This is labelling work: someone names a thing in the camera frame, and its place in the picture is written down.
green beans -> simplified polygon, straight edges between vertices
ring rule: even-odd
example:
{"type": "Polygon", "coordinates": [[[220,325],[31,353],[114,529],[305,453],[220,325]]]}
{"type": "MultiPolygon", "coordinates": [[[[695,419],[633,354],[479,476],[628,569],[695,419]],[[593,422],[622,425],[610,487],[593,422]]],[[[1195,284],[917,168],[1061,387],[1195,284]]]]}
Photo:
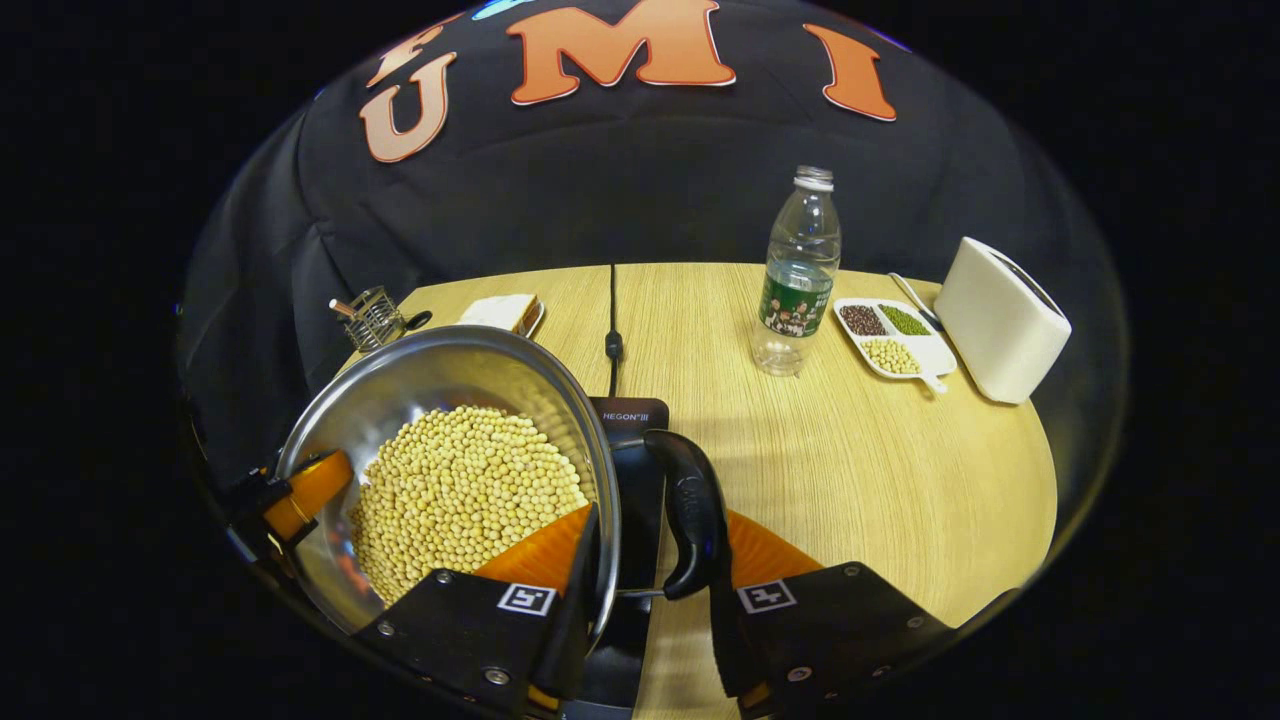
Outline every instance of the green beans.
{"type": "Polygon", "coordinates": [[[902,334],[929,334],[929,329],[924,327],[924,323],[913,318],[909,313],[904,313],[897,307],[891,307],[888,305],[881,305],[881,311],[888,318],[888,322],[893,323],[893,327],[902,334]]]}

wooden table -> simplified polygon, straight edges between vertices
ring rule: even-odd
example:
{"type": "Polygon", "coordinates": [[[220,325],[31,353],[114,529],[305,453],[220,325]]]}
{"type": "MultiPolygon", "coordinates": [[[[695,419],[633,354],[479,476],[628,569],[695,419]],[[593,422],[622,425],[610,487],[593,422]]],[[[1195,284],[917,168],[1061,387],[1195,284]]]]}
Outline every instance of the wooden table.
{"type": "MultiPolygon", "coordinates": [[[[659,397],[671,429],[716,466],[724,500],[823,565],[859,560],[948,625],[1023,584],[1053,534],[1053,460],[1030,402],[983,398],[961,368],[934,398],[868,369],[829,311],[797,377],[755,368],[748,338],[764,278],[754,264],[617,268],[626,346],[618,395],[659,397]]],[[[938,286],[913,281],[925,302],[938,286]]],[[[538,270],[424,287],[404,316],[452,324],[474,300],[534,292],[534,340],[589,395],[605,395],[608,266],[538,270]]],[[[886,275],[841,270],[832,299],[908,299],[886,275]]],[[[353,356],[349,363],[355,361],[353,356]]],[[[658,580],[675,566],[663,536],[658,580]]],[[[637,719],[737,717],[712,656],[708,594],[655,601],[637,719]]]]}

black cable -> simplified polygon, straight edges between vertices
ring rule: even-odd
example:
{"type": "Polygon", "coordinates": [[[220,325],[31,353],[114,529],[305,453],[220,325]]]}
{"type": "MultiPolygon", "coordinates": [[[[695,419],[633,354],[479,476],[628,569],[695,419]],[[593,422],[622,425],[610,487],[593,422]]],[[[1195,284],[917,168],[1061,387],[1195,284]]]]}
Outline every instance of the black cable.
{"type": "Polygon", "coordinates": [[[609,397],[616,397],[622,336],[618,334],[618,269],[613,264],[609,264],[609,334],[604,336],[604,355],[609,359],[609,397]]]}

black handle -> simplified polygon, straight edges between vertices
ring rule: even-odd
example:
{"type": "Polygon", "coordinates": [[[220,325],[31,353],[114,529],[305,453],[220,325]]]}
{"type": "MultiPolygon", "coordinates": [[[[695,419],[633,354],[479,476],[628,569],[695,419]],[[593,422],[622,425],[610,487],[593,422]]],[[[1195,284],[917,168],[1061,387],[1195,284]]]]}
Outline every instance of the black handle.
{"type": "Polygon", "coordinates": [[[667,600],[705,588],[731,562],[728,519],[716,470],[689,438],[668,430],[645,430],[644,446],[667,474],[667,524],[680,559],[662,584],[667,600]]]}

black fabric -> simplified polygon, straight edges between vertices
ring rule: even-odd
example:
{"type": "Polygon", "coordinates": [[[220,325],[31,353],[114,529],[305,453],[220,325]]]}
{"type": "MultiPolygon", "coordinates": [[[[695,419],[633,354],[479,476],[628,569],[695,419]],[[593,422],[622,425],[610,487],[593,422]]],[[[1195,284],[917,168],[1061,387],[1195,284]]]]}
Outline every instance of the black fabric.
{"type": "Polygon", "coordinates": [[[352,68],[246,165],[191,264],[179,338],[219,479],[278,447],[349,354],[329,297],[381,284],[399,300],[442,281],[581,264],[759,263],[795,167],[815,164],[835,173],[844,268],[941,282],[968,234],[1014,258],[1062,306],[1075,332],[1033,400],[1060,511],[1079,509],[1119,427],[1126,333],[1097,228],[1024,133],[923,58],[785,0],[723,0],[710,14],[735,85],[644,85],[641,49],[614,87],[564,60],[582,78],[575,94],[516,106],[522,45],[506,28],[568,5],[616,23],[634,1],[538,0],[479,22],[468,13],[371,90],[380,53],[352,68]],[[881,55],[896,122],[823,96],[831,65],[804,22],[881,55]],[[374,160],[361,106],[401,85],[394,114],[411,127],[407,78],[447,51],[458,56],[439,136],[403,161],[374,160]]]}

